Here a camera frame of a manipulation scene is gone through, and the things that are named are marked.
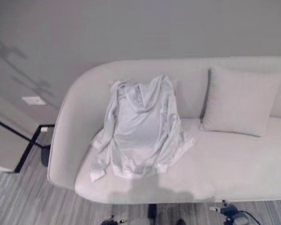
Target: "sofa seat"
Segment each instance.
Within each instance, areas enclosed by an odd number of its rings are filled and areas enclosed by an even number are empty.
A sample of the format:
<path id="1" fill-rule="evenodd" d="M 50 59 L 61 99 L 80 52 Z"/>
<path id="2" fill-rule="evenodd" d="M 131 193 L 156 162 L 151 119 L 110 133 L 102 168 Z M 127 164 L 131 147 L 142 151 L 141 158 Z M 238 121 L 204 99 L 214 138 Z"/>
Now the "sofa seat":
<path id="1" fill-rule="evenodd" d="M 199 130 L 199 119 L 182 119 L 197 143 L 165 174 L 126 180 L 112 167 L 96 182 L 89 176 L 92 148 L 75 182 L 78 195 L 112 204 L 262 201 L 281 199 L 281 119 L 269 119 L 266 136 Z"/>

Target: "wall plate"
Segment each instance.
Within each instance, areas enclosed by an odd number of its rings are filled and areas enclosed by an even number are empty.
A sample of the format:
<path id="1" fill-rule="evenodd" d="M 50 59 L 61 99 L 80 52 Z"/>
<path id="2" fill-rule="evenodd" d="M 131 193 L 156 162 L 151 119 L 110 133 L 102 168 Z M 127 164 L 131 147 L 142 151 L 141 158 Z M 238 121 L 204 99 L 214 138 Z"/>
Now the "wall plate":
<path id="1" fill-rule="evenodd" d="M 46 105 L 46 102 L 40 96 L 22 97 L 29 105 Z"/>

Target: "cable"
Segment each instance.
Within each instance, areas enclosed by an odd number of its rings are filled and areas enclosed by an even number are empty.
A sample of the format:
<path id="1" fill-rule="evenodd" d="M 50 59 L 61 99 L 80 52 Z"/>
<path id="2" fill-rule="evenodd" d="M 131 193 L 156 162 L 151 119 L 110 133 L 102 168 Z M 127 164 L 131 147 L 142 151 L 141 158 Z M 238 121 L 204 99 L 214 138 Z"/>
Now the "cable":
<path id="1" fill-rule="evenodd" d="M 261 225 L 260 222 L 259 222 L 251 213 L 249 213 L 249 212 L 247 212 L 247 211 L 243 211 L 243 210 L 240 210 L 240 211 L 238 211 L 238 212 L 244 212 L 244 213 L 248 214 L 250 217 L 252 217 L 252 218 L 256 221 L 256 223 L 258 223 L 259 225 Z"/>

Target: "white pillow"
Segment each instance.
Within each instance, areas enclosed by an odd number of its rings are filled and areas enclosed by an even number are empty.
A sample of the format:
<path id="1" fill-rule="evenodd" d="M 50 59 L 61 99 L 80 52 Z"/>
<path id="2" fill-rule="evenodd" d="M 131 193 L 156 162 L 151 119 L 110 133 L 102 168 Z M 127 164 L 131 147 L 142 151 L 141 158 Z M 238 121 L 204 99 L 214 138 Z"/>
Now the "white pillow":
<path id="1" fill-rule="evenodd" d="M 265 135 L 280 83 L 279 73 L 260 74 L 213 67 L 200 129 Z"/>

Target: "shoe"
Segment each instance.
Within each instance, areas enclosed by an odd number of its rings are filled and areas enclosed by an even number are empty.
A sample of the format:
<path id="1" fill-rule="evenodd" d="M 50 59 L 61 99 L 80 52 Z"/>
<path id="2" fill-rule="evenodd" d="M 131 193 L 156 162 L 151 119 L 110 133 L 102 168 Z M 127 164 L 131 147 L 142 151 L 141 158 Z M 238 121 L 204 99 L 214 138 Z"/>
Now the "shoe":
<path id="1" fill-rule="evenodd" d="M 183 219 L 179 219 L 176 225 L 186 225 L 186 222 Z"/>

